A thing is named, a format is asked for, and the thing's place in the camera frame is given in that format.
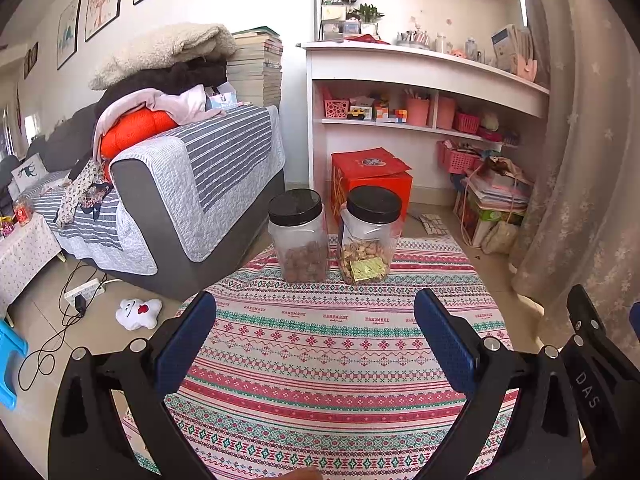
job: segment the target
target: toy car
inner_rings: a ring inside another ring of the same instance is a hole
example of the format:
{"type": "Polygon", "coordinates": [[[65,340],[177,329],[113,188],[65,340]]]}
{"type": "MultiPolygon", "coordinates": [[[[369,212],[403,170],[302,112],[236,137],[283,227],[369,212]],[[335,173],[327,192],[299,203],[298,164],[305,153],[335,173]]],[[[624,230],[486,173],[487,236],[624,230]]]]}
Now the toy car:
{"type": "Polygon", "coordinates": [[[354,108],[353,110],[347,112],[347,119],[353,119],[356,121],[364,121],[366,116],[367,112],[362,108],[354,108]]]}

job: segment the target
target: black jar lid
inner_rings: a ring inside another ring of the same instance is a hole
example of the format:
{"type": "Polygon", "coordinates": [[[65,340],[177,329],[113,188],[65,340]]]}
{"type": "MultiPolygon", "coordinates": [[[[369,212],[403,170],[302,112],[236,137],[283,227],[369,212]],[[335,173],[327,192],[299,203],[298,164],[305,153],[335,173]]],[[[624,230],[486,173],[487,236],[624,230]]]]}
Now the black jar lid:
{"type": "Polygon", "coordinates": [[[391,224],[398,220],[402,200],[390,189],[380,186],[358,186],[347,196],[347,210],[369,224],[391,224]]]}
{"type": "Polygon", "coordinates": [[[322,212],[322,199],[313,189],[289,189],[269,202],[269,219],[293,227],[311,222],[322,212]]]}

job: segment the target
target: pink striped cloth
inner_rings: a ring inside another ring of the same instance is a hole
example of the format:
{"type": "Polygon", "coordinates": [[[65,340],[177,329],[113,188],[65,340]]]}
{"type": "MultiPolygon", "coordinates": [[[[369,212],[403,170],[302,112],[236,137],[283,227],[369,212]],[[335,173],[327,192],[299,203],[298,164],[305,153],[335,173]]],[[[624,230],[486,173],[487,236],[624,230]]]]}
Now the pink striped cloth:
{"type": "MultiPolygon", "coordinates": [[[[511,347],[449,235],[402,238],[385,282],[358,287],[340,280],[335,260],[325,283],[286,283],[269,248],[207,289],[216,325],[164,402],[219,479],[310,465],[331,480],[411,479],[465,402],[415,323],[414,296],[426,286],[481,336],[511,347]]],[[[474,470],[491,462],[515,397],[505,397],[474,470]]],[[[123,425],[138,461],[157,471],[130,413],[123,425]]]]}

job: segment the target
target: white tablecloth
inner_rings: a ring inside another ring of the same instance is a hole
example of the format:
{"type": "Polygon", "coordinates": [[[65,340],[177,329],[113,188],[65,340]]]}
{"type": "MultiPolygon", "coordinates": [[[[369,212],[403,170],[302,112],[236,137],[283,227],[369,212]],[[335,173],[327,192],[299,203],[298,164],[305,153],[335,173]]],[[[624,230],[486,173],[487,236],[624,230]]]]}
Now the white tablecloth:
{"type": "Polygon", "coordinates": [[[60,245],[42,215],[7,238],[0,238],[0,319],[39,270],[60,252],[60,245]]]}

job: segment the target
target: red box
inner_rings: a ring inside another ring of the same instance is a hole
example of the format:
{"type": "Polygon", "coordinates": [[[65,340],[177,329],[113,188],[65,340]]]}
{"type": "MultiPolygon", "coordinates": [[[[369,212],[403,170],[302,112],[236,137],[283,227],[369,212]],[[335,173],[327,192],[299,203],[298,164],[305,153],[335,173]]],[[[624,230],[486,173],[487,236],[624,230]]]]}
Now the red box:
{"type": "Polygon", "coordinates": [[[384,148],[331,154],[331,212],[340,223],[340,206],[354,187],[380,186],[390,189],[402,200],[400,217],[404,220],[414,178],[411,168],[384,148]]]}

